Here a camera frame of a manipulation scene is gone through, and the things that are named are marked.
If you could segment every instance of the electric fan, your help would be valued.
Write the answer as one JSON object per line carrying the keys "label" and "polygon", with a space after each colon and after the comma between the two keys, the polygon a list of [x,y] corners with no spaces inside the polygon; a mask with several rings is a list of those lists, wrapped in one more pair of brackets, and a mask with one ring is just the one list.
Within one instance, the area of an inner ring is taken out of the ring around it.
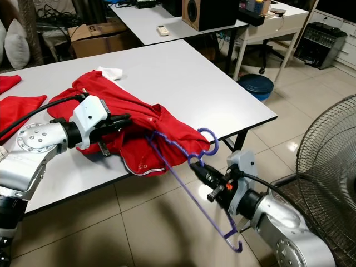
{"label": "electric fan", "polygon": [[309,127],[298,150],[296,178],[282,191],[312,218],[338,266],[356,266],[356,95]]}

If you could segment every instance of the orange component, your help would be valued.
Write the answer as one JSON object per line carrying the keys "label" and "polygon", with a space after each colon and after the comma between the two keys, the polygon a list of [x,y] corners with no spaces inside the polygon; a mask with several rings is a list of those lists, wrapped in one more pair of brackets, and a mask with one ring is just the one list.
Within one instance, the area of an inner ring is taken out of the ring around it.
{"label": "orange component", "polygon": [[226,188],[227,188],[229,191],[231,191],[231,190],[233,189],[233,185],[230,184],[230,183],[227,183],[227,184],[226,184]]}

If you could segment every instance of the red cloth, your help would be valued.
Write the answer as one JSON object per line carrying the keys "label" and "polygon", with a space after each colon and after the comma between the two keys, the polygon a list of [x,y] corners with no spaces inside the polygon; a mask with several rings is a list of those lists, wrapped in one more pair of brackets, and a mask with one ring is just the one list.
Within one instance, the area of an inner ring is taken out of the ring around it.
{"label": "red cloth", "polygon": [[[39,108],[47,96],[21,97],[8,96],[0,101],[0,132],[13,124],[19,118]],[[8,134],[0,138],[0,144],[11,137],[20,129],[26,121],[12,129]]]}
{"label": "red cloth", "polygon": [[0,95],[21,82],[19,75],[0,76]]}
{"label": "red cloth", "polygon": [[[131,114],[133,124],[118,133],[105,136],[104,141],[110,152],[121,154],[126,166],[134,174],[159,175],[166,172],[164,162],[145,139],[145,135],[150,136],[154,130],[162,132],[170,140],[178,142],[188,153],[200,153],[202,150],[209,149],[209,142],[203,135],[178,121],[163,106],[159,104],[151,106],[143,103],[104,78],[101,71],[92,71],[82,75],[73,83],[73,88],[65,90],[50,102],[83,93],[84,88],[90,95],[104,99],[113,115]],[[52,117],[64,117],[66,121],[69,121],[77,105],[77,101],[71,100],[49,108],[48,113]],[[154,143],[172,166],[186,161],[181,151],[167,144],[162,137],[156,136]],[[99,146],[93,144],[83,153],[99,151]]]}

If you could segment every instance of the white table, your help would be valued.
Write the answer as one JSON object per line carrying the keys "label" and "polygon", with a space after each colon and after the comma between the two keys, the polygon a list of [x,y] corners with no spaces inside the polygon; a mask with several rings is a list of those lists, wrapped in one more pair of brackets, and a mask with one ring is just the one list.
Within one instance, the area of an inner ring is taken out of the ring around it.
{"label": "white table", "polygon": [[[98,66],[122,68],[122,88],[144,102],[162,104],[194,129],[211,129],[220,140],[276,118],[183,40],[9,72],[6,75],[19,74],[23,81],[0,95],[0,100],[10,95],[46,94],[48,101]],[[50,119],[48,113],[41,112],[27,123]],[[14,139],[12,136],[6,142],[7,149]],[[120,157],[84,156],[76,149],[56,156],[46,169],[27,213],[130,176]]]}
{"label": "white table", "polygon": [[[245,22],[237,20],[236,23],[231,26],[199,32],[185,23],[182,17],[174,17],[169,14],[162,5],[141,9],[136,7],[117,8],[115,5],[112,5],[111,9],[145,46],[221,31],[231,31],[231,36],[234,39],[237,29],[247,27],[248,25]],[[157,31],[158,25],[164,25],[170,34],[168,36],[160,36]],[[231,42],[226,59],[226,73],[229,73],[233,48],[234,43]]]}
{"label": "white table", "polygon": [[239,36],[241,48],[233,76],[233,79],[235,81],[237,81],[238,79],[246,45],[248,44],[284,35],[294,34],[287,53],[284,56],[284,60],[279,68],[279,72],[275,78],[275,84],[278,82],[278,79],[281,76],[286,63],[288,62],[289,56],[294,48],[294,44],[298,38],[299,32],[302,29],[309,12],[283,3],[272,4],[271,6],[272,8],[284,9],[286,10],[286,12],[283,18],[273,17],[265,19],[263,25],[259,27],[249,26],[248,28],[244,29],[244,32]]}

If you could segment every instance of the fan grille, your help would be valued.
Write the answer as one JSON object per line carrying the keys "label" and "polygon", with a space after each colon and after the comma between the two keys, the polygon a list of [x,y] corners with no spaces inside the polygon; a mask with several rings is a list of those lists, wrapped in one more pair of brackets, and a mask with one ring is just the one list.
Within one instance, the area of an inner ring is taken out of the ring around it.
{"label": "fan grille", "polygon": [[309,127],[298,150],[296,174],[319,230],[356,262],[356,95]]}

